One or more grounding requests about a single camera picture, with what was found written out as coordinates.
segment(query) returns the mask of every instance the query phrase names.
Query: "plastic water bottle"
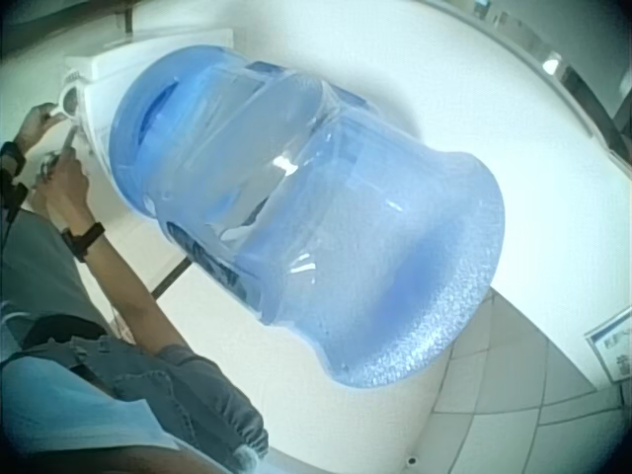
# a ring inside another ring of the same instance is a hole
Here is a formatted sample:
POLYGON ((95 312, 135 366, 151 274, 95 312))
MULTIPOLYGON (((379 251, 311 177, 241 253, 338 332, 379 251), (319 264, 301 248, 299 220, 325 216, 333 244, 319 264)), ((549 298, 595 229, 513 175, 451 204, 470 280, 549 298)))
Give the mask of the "plastic water bottle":
POLYGON ((496 270, 489 170, 322 79, 196 46, 149 67, 110 143, 118 189, 267 325, 354 387, 403 379, 463 330, 496 270))

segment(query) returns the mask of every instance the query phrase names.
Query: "black watch strap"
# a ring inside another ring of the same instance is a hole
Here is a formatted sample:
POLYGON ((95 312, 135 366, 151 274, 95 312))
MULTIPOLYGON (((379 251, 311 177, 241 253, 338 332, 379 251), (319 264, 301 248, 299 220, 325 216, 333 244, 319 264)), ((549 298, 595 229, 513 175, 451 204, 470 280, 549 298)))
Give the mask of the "black watch strap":
POLYGON ((0 159, 4 156, 9 156, 16 162, 18 169, 16 170, 15 176, 22 173, 22 170, 24 170, 24 167, 27 164, 27 159, 22 154, 22 151, 20 151, 18 145, 12 141, 7 141, 0 149, 0 159))
POLYGON ((88 249, 105 232, 106 229, 101 222, 97 222, 83 235, 72 235, 70 230, 66 229, 61 233, 61 238, 72 252, 72 255, 74 255, 79 262, 84 264, 86 262, 86 255, 88 255, 88 249))

